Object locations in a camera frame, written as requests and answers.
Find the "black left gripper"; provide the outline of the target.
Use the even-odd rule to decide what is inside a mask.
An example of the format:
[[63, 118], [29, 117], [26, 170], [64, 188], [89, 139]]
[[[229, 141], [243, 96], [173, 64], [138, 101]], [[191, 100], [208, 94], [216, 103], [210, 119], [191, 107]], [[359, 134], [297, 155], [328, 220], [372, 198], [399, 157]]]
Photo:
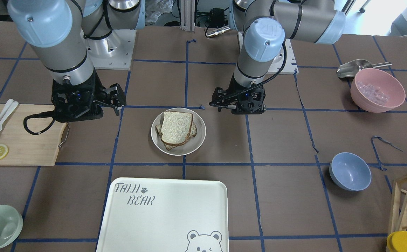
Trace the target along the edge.
[[228, 109], [232, 114], [262, 114], [267, 108], [264, 99], [264, 86], [251, 82], [250, 87], [245, 87], [238, 84], [235, 77], [231, 77], [226, 90], [215, 88], [209, 105], [216, 107], [218, 112]]

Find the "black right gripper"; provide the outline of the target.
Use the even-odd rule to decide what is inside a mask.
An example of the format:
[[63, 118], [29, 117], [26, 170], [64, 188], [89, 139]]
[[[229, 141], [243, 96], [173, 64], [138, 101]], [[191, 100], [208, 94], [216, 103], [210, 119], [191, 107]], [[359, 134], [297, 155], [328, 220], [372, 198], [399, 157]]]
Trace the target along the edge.
[[52, 118], [61, 123], [100, 119], [102, 107], [111, 107], [120, 116], [126, 105], [126, 95], [118, 83], [105, 88], [96, 70], [88, 80], [72, 85], [68, 79], [53, 80], [51, 101], [54, 105]]

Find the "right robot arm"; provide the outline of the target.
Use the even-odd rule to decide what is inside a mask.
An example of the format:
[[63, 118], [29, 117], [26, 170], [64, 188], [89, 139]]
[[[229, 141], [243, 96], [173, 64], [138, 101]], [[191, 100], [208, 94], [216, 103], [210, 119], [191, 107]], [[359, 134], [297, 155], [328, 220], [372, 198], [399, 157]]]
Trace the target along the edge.
[[104, 115], [103, 107], [119, 116], [124, 91], [119, 84], [104, 87], [95, 63], [125, 54], [115, 31], [144, 27], [144, 0], [9, 0], [7, 10], [53, 77], [54, 108], [37, 118], [95, 120]]

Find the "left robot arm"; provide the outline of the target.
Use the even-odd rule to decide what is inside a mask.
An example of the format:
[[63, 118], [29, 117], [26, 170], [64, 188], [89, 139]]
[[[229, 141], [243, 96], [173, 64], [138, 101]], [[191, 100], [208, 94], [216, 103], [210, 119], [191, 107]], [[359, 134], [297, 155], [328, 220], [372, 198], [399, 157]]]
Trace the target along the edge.
[[334, 44], [344, 32], [346, 15], [333, 0], [233, 0], [229, 27], [242, 33], [240, 54], [227, 89], [216, 88], [209, 105], [233, 114], [262, 114], [264, 85], [282, 72], [265, 78], [274, 59], [288, 54], [285, 41]]

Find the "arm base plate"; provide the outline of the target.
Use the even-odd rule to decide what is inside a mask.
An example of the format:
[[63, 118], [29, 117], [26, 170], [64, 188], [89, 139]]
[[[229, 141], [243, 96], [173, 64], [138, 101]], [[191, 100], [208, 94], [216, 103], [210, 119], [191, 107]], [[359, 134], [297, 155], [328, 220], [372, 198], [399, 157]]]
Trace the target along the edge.
[[97, 70], [130, 70], [136, 30], [113, 30], [102, 40], [82, 39]]
[[275, 31], [260, 32], [259, 27], [250, 27], [245, 31], [239, 58], [233, 77], [240, 85], [249, 87], [250, 81], [261, 82], [267, 74], [280, 75], [289, 65], [287, 73], [298, 73], [293, 64], [293, 53], [289, 52], [284, 38], [284, 30], [275, 27]]

